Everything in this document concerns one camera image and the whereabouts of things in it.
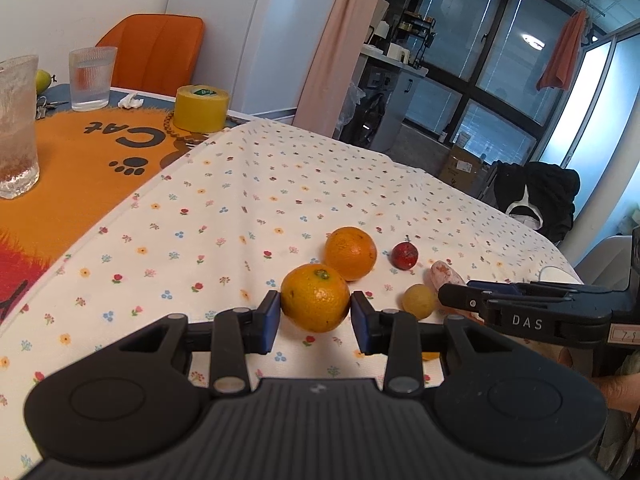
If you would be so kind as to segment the person's right hand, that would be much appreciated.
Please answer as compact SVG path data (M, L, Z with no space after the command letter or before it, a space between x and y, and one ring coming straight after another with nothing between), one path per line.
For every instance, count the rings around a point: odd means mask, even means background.
M634 415L640 405L640 374L593 378L608 408Z

